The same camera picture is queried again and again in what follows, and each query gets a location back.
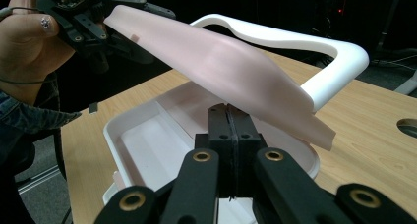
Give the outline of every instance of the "pink plastic part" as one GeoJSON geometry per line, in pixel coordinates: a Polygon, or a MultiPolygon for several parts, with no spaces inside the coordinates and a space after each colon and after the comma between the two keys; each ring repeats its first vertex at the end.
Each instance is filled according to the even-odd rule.
{"type": "Polygon", "coordinates": [[[331,149],[335,132],[313,101],[266,55],[235,38],[118,6],[104,21],[230,104],[289,135],[331,149]]]}

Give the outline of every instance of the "table surface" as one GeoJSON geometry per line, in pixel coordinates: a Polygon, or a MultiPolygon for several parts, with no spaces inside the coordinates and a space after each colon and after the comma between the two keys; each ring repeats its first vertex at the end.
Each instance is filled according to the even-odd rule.
{"type": "MultiPolygon", "coordinates": [[[[266,54],[298,84],[320,69],[279,55],[266,54]]],[[[102,196],[117,170],[103,135],[118,114],[167,92],[187,78],[172,70],[98,104],[98,111],[62,129],[68,189],[75,224],[93,223],[102,196]]],[[[359,183],[385,194],[417,217],[417,139],[401,132],[401,119],[417,118],[417,99],[353,81],[317,116],[336,131],[331,151],[313,146],[321,160],[316,183],[335,193],[343,184],[359,183]]]]}

